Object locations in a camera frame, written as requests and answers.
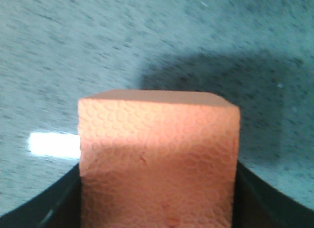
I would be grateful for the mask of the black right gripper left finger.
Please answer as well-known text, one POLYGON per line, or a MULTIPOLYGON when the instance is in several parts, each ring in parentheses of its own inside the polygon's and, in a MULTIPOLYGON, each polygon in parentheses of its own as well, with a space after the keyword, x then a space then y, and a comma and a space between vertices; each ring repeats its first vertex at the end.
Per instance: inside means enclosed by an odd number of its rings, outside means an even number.
POLYGON ((42 193, 0 217, 2 228, 79 228, 81 180, 75 165, 42 193))

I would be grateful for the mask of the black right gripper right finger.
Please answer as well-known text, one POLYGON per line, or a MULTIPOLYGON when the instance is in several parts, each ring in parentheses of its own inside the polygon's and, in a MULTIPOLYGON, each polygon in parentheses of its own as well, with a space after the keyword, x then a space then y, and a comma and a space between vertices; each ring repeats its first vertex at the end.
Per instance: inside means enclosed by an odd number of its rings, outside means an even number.
POLYGON ((233 228, 312 228, 314 211, 237 163, 233 228))

